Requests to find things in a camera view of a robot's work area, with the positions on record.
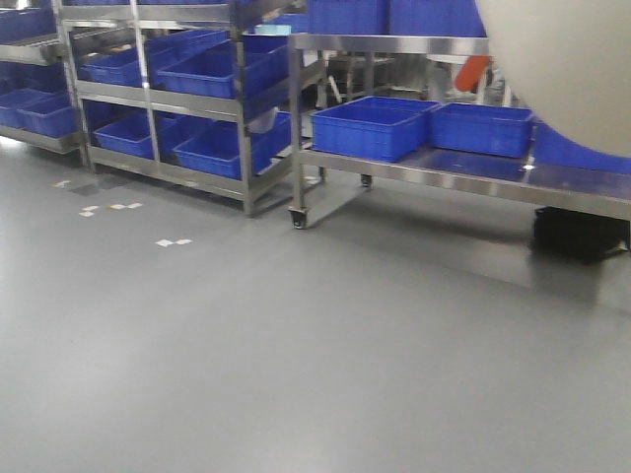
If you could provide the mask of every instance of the stainless steel shelf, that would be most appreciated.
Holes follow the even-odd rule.
[[[124,44],[131,39],[133,31],[130,29],[82,32],[75,37],[76,51],[79,54],[86,54]],[[61,61],[64,52],[65,48],[57,34],[47,34],[10,44],[0,44],[0,61],[46,66]]]
[[[218,5],[139,5],[138,21],[144,29],[224,28],[247,29],[262,22],[275,10],[295,0],[256,0],[248,4]],[[129,5],[63,7],[63,21],[72,26],[107,25],[131,22]]]
[[[53,153],[65,155],[79,148],[81,143],[81,134],[72,133],[60,138],[51,138],[45,135],[39,135],[27,130],[10,128],[0,125],[0,136],[11,138],[12,140],[22,141],[38,148],[43,148]]]
[[[292,34],[290,47],[302,50],[390,52],[476,56],[489,54],[486,37]]]
[[[89,146],[88,148],[92,162],[99,165],[147,175],[155,179],[165,180],[173,184],[211,192],[236,200],[244,200],[246,195],[244,184],[240,180],[167,163],[157,163],[153,160],[146,160],[96,146]],[[254,186],[252,187],[253,199],[256,200],[263,195],[290,171],[291,161],[285,159],[274,163],[262,175],[255,177]]]
[[[631,175],[537,165],[447,150],[423,150],[398,163],[303,150],[303,165],[459,190],[537,205],[631,220]]]

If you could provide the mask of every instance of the white cylindrical object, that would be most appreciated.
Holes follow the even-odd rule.
[[[631,0],[477,0],[515,93],[568,138],[631,157]]]

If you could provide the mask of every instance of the metal shelf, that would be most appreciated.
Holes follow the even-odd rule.
[[[631,174],[552,165],[525,170],[520,160],[448,150],[417,151],[393,164],[303,150],[300,161],[304,165],[631,220]],[[463,170],[462,163],[467,162],[477,168],[475,173]]]
[[[292,5],[295,0],[256,0],[248,4],[138,5],[138,22],[144,29],[237,27],[246,30],[263,17]],[[63,7],[63,21],[75,27],[111,25],[134,20],[130,5]]]
[[[315,62],[301,71],[302,87],[317,81],[324,73],[322,61]],[[106,101],[121,105],[146,108],[145,91],[140,87],[115,86],[99,82],[77,81],[77,93],[81,99]],[[245,104],[245,118],[250,120],[271,107],[286,101],[289,97],[289,79],[279,82],[272,88],[251,97]],[[177,92],[149,91],[152,108],[184,115],[201,116],[216,120],[236,121],[241,106],[239,101],[216,97],[180,94]]]
[[[468,56],[488,55],[489,43],[486,38],[469,37],[293,34],[290,37],[293,81],[304,50]],[[297,87],[292,88],[291,110],[294,202],[290,210],[298,229],[307,223],[304,180],[307,165],[360,174],[365,186],[370,186],[376,176],[631,220],[631,174],[530,162],[524,166],[519,160],[446,150],[420,150],[393,164],[324,153],[303,144],[301,97]]]
[[[31,131],[10,128],[2,125],[0,125],[0,136],[11,138],[16,141],[22,141],[24,143],[28,143],[29,145],[37,146],[38,148],[43,148],[61,155],[65,155],[76,150],[79,148],[81,143],[81,134],[78,132],[62,136],[60,138],[51,138]]]
[[[221,175],[209,174],[207,172],[182,168],[167,163],[158,163],[153,160],[146,160],[137,156],[118,153],[96,146],[89,146],[88,148],[93,163],[99,165],[147,175],[155,179],[172,182],[173,184],[203,190],[241,201],[245,200],[249,194],[244,183],[237,179],[230,179]],[[267,169],[262,175],[256,176],[251,191],[253,193],[253,200],[262,196],[290,171],[291,161],[281,160],[274,163],[272,167]]]

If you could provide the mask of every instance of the caster wheel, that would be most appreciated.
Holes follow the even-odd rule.
[[[362,187],[372,187],[373,177],[371,175],[362,174]]]
[[[292,214],[292,222],[296,230],[304,230],[307,227],[307,214],[298,210],[290,210]]]

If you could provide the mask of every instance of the blue container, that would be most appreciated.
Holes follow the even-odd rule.
[[[354,105],[370,108],[389,108],[392,110],[412,111],[418,115],[418,131],[416,148],[427,143],[430,135],[431,112],[441,106],[437,101],[413,101],[391,97],[364,97],[352,102]]]
[[[35,66],[20,64],[23,83],[28,89],[36,89],[44,92],[60,92],[67,89],[66,75],[63,64],[57,63],[49,66]]]
[[[286,111],[276,113],[274,127],[265,133],[267,152],[270,157],[278,155],[292,144],[292,115]]]
[[[314,149],[393,163],[418,148],[418,114],[354,105],[316,112]]]
[[[232,179],[241,179],[239,139],[234,123],[217,122],[210,131],[175,148],[179,164]],[[252,135],[252,170],[260,173],[271,165],[264,135]]]
[[[450,103],[432,113],[432,145],[437,148],[521,158],[532,136],[532,112]]]
[[[188,30],[166,34],[147,41],[147,47],[171,48],[178,60],[184,60],[228,39],[228,32]]]
[[[289,76],[289,49],[287,37],[264,36],[257,34],[244,35],[244,51],[246,54],[265,54],[269,61],[268,79],[270,86]],[[208,52],[232,53],[230,41],[224,41]]]
[[[245,94],[253,95],[274,84],[269,57],[245,56]],[[172,92],[233,99],[235,97],[233,57],[228,53],[203,52],[158,72],[165,88]]]
[[[36,101],[18,112],[24,127],[33,133],[59,138],[77,131],[75,110],[67,94]]]
[[[613,156],[586,148],[545,123],[537,125],[533,155],[536,163],[631,173],[631,157]]]
[[[147,60],[152,84],[159,84],[156,80],[159,77],[158,72],[177,63],[177,56],[169,48],[147,48]],[[95,82],[129,87],[142,85],[138,51],[135,47],[97,59],[84,68]]]
[[[475,0],[390,0],[390,34],[484,37]]]
[[[160,152],[168,154],[182,141],[177,121],[158,115],[156,126]],[[108,150],[153,160],[151,133],[146,113],[136,113],[114,121],[95,131],[95,135],[101,146]]]
[[[309,0],[309,33],[385,34],[386,0]]]
[[[0,16],[0,42],[14,42],[27,37],[56,32],[52,11],[45,8],[15,10]]]
[[[33,89],[18,89],[0,96],[0,125],[22,128],[24,121],[18,109],[49,97],[50,94]]]

